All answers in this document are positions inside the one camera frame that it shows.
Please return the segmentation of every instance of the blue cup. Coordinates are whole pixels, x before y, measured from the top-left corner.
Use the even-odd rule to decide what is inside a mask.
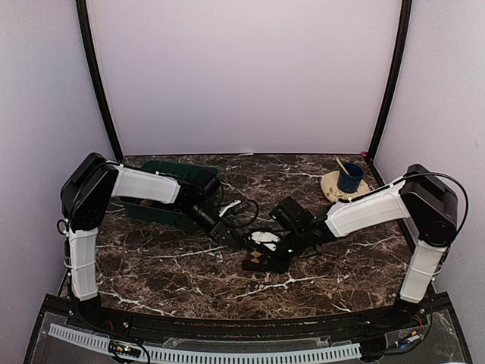
[[[356,163],[351,162],[343,163],[343,166],[350,175],[340,169],[339,181],[336,185],[345,193],[354,193],[361,184],[362,178],[364,178],[364,170]]]

